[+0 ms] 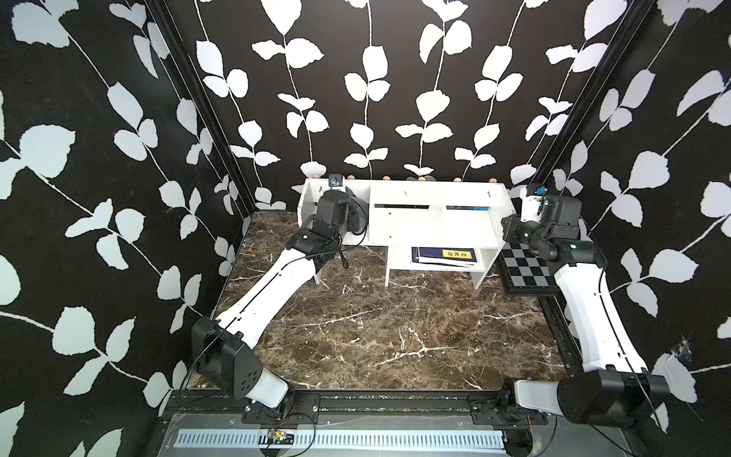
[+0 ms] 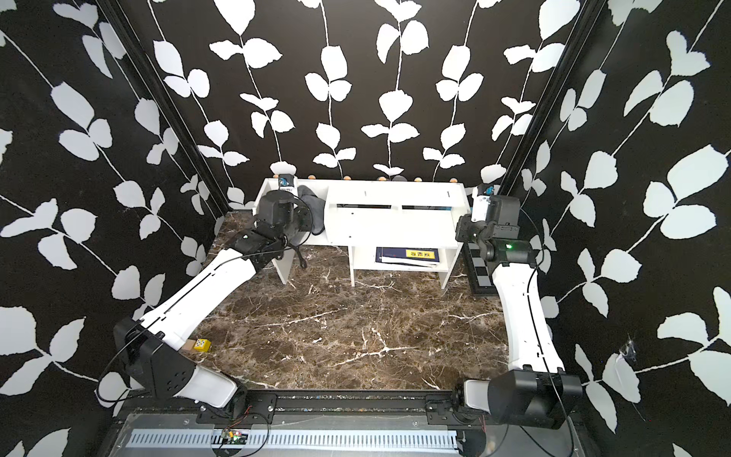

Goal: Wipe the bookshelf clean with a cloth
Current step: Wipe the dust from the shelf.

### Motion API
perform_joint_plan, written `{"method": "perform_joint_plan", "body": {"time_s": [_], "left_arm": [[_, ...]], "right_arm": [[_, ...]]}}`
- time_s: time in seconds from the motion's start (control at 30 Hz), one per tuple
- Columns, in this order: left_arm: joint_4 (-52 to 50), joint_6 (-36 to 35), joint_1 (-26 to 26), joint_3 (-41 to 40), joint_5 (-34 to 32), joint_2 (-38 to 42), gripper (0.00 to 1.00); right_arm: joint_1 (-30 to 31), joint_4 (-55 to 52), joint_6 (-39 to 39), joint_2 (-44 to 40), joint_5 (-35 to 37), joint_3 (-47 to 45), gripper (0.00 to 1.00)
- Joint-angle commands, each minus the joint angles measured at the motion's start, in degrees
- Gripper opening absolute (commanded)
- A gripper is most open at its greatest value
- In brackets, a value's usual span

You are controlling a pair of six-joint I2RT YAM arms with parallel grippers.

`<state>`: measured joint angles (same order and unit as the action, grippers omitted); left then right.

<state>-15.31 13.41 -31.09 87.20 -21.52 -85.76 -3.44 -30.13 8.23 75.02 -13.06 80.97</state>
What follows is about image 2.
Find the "grey microfibre cloth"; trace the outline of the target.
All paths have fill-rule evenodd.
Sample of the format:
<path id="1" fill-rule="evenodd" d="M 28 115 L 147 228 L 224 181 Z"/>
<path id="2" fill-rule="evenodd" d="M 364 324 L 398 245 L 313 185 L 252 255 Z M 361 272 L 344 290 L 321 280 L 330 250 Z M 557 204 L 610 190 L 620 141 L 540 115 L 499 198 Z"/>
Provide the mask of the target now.
<path id="1" fill-rule="evenodd" d="M 325 216 L 325 205 L 326 202 L 322 198 L 318 197 L 313 190 L 307 186 L 298 187 L 298 196 L 303 200 L 310 208 L 312 214 L 312 228 L 311 232 L 313 235 L 319 235 L 325 230 L 324 216 Z"/>

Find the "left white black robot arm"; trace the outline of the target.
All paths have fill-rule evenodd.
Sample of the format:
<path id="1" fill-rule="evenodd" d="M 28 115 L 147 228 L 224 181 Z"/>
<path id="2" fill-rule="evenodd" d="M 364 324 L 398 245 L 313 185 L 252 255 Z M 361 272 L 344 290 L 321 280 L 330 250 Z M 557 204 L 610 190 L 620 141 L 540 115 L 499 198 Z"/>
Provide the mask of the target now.
<path id="1" fill-rule="evenodd" d="M 244 415 L 246 387 L 195 363 L 181 350 L 197 327 L 243 283 L 324 231 L 325 205 L 294 176 L 280 176 L 277 188 L 260 198 L 252 227 L 234 235 L 209 266 L 165 303 L 115 326 L 114 360 L 156 399 L 183 398 L 223 417 Z"/>

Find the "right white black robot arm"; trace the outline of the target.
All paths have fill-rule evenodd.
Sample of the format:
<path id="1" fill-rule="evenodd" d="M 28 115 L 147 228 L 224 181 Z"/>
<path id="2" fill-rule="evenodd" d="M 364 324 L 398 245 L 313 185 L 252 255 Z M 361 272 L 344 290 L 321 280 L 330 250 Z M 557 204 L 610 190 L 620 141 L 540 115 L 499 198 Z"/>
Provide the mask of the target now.
<path id="1" fill-rule="evenodd" d="M 515 197 L 478 194 L 456 228 L 457 241 L 479 249 L 508 335 L 508 370 L 488 381 L 464 381 L 456 399 L 461 409 L 485 413 L 498 424 L 557 430 L 583 389 L 579 377 L 565 370 L 548 332 L 537 251 L 519 237 L 521 211 Z"/>

